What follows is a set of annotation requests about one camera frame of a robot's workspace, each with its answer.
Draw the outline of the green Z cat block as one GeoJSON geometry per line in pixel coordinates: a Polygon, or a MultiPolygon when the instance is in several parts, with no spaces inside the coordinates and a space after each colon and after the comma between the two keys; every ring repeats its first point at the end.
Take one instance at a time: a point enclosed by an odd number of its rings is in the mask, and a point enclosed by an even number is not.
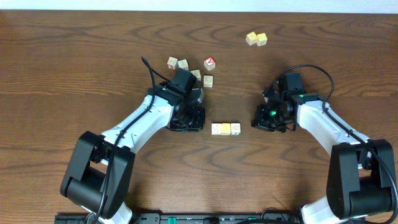
{"type": "Polygon", "coordinates": [[[212,123],[211,124],[211,134],[212,135],[221,135],[221,123],[212,123]]]}

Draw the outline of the yellow K block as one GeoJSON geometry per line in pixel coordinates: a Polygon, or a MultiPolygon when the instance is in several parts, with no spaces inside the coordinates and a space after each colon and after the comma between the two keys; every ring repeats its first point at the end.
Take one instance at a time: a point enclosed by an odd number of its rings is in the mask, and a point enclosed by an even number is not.
{"type": "Polygon", "coordinates": [[[230,135],[230,134],[231,134],[231,124],[221,123],[221,135],[230,135]]]}

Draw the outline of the yellow M airplane block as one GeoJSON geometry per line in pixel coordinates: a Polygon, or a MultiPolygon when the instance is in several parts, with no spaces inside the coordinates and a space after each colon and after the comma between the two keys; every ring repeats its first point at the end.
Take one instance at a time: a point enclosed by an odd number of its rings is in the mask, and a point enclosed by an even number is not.
{"type": "Polygon", "coordinates": [[[231,135],[240,135],[240,134],[241,134],[241,124],[231,123],[231,135]]]}

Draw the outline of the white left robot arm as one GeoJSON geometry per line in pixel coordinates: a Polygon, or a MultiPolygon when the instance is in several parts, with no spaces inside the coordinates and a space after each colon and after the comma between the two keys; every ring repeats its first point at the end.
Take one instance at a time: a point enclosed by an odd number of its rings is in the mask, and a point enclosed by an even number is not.
{"type": "Polygon", "coordinates": [[[86,223],[129,223],[125,204],[135,156],[160,129],[197,133],[205,123],[204,97],[193,73],[178,69],[173,80],[153,85],[140,107],[100,135],[77,140],[60,193],[89,211],[86,223]]]}

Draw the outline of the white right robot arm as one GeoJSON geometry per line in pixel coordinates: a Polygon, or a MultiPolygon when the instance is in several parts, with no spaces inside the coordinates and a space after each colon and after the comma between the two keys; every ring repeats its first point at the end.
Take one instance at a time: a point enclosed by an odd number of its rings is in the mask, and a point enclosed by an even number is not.
{"type": "Polygon", "coordinates": [[[301,209],[303,223],[348,223],[368,215],[397,215],[394,153],[343,121],[318,93],[307,92],[299,73],[281,75],[262,95],[252,127],[307,130],[330,156],[326,195],[301,209]]]}

